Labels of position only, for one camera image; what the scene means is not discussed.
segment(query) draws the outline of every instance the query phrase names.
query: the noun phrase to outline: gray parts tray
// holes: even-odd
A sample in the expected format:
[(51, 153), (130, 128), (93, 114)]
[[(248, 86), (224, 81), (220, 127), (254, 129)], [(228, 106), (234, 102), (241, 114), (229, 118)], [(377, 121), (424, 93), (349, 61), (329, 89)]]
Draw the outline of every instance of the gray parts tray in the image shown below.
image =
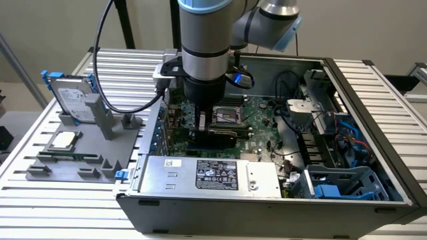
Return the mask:
[[(26, 180), (54, 182), (113, 183), (114, 173), (128, 166), (137, 127), (124, 129), (121, 117), (113, 117), (113, 137), (105, 140), (95, 124), (82, 123), (77, 126), (59, 124), (33, 165), (26, 169)], [(57, 147), (57, 136), (74, 133), (63, 146)]]

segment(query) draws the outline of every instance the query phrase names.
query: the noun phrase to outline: white wall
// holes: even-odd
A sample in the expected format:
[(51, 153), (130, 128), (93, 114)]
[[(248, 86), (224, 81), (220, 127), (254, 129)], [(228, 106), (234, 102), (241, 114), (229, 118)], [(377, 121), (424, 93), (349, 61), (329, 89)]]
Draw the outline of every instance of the white wall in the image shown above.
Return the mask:
[[(126, 0), (136, 47), (172, 47), (168, 0)], [(0, 0), (0, 31), (30, 77), (39, 71), (70, 73), (89, 46), (106, 0)], [(427, 0), (298, 0), (302, 24), (298, 54), (369, 59), (386, 74), (404, 74), (427, 62)], [(99, 46), (124, 48), (111, 7)], [(292, 43), (286, 54), (294, 54)], [(0, 56), (0, 81), (15, 82)]]

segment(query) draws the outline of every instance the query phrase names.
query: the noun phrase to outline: robotic arm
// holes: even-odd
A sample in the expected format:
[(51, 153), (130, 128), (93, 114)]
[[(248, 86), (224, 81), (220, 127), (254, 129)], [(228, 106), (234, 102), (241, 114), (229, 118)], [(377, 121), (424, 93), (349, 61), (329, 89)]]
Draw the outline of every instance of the robotic arm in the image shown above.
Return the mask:
[(301, 18), (296, 0), (177, 0), (185, 97), (200, 107), (224, 97), (229, 49), (282, 52)]

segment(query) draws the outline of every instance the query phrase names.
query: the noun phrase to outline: black pole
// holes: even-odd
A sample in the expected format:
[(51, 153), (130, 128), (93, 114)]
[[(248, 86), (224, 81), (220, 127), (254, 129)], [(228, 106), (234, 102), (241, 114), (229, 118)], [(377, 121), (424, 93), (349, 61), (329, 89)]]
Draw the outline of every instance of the black pole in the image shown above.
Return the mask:
[(180, 27), (180, 5), (177, 0), (169, 0), (170, 6), (170, 25), (173, 48), (181, 49), (181, 27)]
[(128, 13), (128, 7), (126, 7), (126, 0), (113, 0), (113, 4), (118, 13), (125, 48), (136, 49), (133, 34), (132, 34), (132, 27), (130, 27), (130, 20), (129, 20), (129, 13)]

